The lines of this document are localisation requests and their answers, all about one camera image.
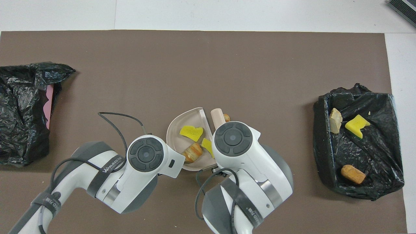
beige cylinder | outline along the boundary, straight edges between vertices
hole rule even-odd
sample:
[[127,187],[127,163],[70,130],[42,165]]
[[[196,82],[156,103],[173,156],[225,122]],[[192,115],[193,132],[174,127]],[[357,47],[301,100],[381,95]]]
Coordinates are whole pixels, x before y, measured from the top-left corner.
[[215,129],[225,124],[224,114],[221,108],[211,110],[212,121],[214,122]]

yellow sponge piece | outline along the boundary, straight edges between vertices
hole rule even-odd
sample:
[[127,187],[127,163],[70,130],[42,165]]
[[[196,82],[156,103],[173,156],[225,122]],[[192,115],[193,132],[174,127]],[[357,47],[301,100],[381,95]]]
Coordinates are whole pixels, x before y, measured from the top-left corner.
[[355,118],[353,118],[345,124],[346,129],[348,129],[361,139],[363,138],[361,128],[365,126],[370,126],[370,123],[367,120],[365,120],[365,118],[363,118],[361,115],[357,115]]
[[194,127],[194,126],[188,126],[185,125],[182,127],[179,134],[182,136],[188,137],[192,139],[193,141],[197,142],[199,138],[202,136],[202,133],[204,132],[204,129],[201,127]]
[[214,158],[214,154],[212,153],[212,144],[211,144],[210,140],[208,140],[206,138],[202,139],[201,146],[204,147],[205,149],[207,149],[208,152],[211,154],[212,158]]

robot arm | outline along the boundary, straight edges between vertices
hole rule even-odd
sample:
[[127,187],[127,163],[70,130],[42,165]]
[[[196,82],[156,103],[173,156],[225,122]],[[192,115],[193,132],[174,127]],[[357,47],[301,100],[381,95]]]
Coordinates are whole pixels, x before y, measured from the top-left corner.
[[227,122],[214,133],[218,167],[235,172],[206,192],[202,203],[204,220],[215,233],[251,233],[293,193],[290,168],[276,151],[260,145],[259,137],[241,122]]
[[88,142],[71,158],[88,161],[100,170],[83,162],[68,162],[51,185],[52,191],[48,187],[39,194],[9,234],[42,234],[75,188],[85,189],[120,214],[132,212],[152,193],[158,174],[176,178],[185,161],[153,135],[141,136],[130,144],[127,162],[120,169],[124,159],[104,142]]

trash bag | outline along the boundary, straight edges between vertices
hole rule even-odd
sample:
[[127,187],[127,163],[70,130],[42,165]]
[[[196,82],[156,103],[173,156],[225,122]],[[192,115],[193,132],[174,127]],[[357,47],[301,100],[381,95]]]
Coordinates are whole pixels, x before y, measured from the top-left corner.
[[[332,108],[343,117],[338,134],[329,131]],[[376,200],[404,186],[399,130],[391,94],[374,93],[355,84],[320,96],[313,106],[313,149],[319,177],[332,191],[354,198]],[[345,123],[361,115],[370,126],[361,129],[360,139]],[[360,184],[341,175],[344,165],[366,174]]]
[[74,72],[51,62],[0,67],[0,164],[23,166],[49,153],[46,88],[54,84],[57,95]]

pink object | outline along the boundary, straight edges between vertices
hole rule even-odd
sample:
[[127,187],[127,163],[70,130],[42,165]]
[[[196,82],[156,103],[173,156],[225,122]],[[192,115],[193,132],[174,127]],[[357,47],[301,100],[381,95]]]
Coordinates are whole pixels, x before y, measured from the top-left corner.
[[43,112],[45,113],[45,117],[47,119],[46,128],[49,129],[49,122],[51,118],[51,110],[52,110],[52,95],[53,95],[53,85],[48,85],[46,88],[46,97],[49,101],[45,103],[43,106]]

